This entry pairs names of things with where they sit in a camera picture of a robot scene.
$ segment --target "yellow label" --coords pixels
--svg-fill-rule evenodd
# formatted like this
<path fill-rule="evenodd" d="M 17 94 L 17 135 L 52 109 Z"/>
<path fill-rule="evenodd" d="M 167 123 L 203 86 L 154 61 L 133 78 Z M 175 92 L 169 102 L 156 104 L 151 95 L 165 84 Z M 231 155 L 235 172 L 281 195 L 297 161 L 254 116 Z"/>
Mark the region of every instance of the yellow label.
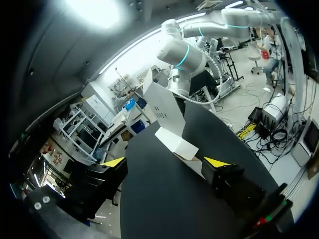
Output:
<path fill-rule="evenodd" d="M 211 159 L 211 158 L 207 158 L 207 157 L 204 157 L 204 158 L 205 158 L 211 165 L 213 165 L 215 168 L 230 165 L 229 163 L 224 163 L 224 162 L 221 162 L 221 161 L 217 161 L 217 160 L 215 160 L 215 159 Z"/>
<path fill-rule="evenodd" d="M 123 160 L 123 158 L 125 158 L 125 157 L 114 159 L 114 160 L 106 162 L 106 163 L 101 163 L 100 165 L 109 166 L 109 167 L 114 168 L 119 162 L 121 162 Z"/>

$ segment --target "green light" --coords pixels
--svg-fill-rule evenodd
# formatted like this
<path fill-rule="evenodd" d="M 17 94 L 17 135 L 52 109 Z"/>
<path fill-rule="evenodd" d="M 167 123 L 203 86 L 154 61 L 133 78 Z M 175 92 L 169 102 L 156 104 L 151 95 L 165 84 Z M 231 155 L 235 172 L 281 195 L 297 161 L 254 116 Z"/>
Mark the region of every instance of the green light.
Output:
<path fill-rule="evenodd" d="M 272 217 L 271 216 L 266 216 L 266 221 L 267 222 L 270 222 L 272 220 Z"/>

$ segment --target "wire bundle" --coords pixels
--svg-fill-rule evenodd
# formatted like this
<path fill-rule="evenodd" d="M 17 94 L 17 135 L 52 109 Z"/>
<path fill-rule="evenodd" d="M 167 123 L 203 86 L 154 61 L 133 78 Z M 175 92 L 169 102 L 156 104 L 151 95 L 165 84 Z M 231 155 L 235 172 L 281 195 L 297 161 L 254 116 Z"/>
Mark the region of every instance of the wire bundle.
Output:
<path fill-rule="evenodd" d="M 301 189 L 306 178 L 307 178 L 306 167 L 304 166 L 296 175 L 292 183 L 289 184 L 288 187 L 285 188 L 285 190 L 283 191 L 283 194 L 285 195 L 285 197 L 293 202 L 297 192 Z"/>

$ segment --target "red object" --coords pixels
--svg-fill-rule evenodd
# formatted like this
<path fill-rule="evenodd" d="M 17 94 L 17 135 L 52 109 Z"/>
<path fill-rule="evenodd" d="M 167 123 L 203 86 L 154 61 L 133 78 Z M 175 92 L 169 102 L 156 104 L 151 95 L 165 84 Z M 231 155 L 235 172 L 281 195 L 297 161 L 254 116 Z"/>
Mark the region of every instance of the red object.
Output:
<path fill-rule="evenodd" d="M 267 223 L 266 218 L 261 217 L 261 218 L 258 220 L 258 222 L 255 224 L 254 228 L 256 228 L 256 227 L 258 227 L 258 226 L 261 226 L 261 225 L 263 225 L 263 224 L 266 224 L 266 223 Z"/>
<path fill-rule="evenodd" d="M 264 59 L 269 59 L 269 53 L 268 53 L 268 51 L 261 51 L 261 55 L 262 55 L 262 57 L 264 58 Z"/>

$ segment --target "black table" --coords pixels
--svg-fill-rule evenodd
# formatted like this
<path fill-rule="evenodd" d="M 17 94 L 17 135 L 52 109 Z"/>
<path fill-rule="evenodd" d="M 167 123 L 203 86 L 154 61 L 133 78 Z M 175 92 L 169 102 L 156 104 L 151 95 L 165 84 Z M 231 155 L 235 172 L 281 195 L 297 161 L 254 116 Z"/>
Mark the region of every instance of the black table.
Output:
<path fill-rule="evenodd" d="M 198 158 L 237 163 L 268 194 L 277 189 L 264 165 L 218 117 L 186 103 L 185 121 L 183 138 L 199 147 Z M 129 173 L 122 183 L 122 238 L 238 238 L 239 223 L 231 209 L 155 137 L 158 128 L 156 122 L 134 136 L 126 151 Z M 285 230 L 292 224 L 289 212 L 280 227 Z"/>

